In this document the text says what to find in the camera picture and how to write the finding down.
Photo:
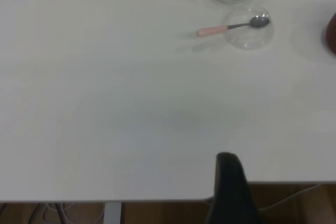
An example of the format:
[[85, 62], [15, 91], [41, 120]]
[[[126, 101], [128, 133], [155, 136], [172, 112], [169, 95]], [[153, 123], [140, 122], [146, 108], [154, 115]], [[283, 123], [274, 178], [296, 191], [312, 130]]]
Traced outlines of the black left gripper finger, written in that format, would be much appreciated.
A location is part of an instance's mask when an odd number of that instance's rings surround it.
[[261, 223], [243, 166], [233, 153], [216, 156], [214, 197], [205, 223]]

